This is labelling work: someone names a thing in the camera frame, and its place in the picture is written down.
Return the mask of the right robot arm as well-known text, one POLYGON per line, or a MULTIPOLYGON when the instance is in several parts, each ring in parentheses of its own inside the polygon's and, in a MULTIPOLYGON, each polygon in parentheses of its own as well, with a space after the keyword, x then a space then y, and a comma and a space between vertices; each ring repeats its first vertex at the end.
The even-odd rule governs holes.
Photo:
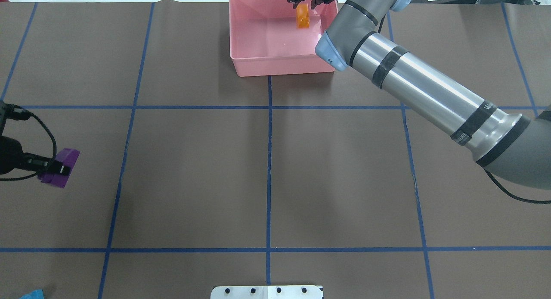
POLYGON ((336 70, 352 67, 472 153, 488 173, 550 189, 550 110, 530 119, 494 103, 431 67, 376 32, 389 10, 411 0, 346 0, 323 32, 315 53, 336 70))

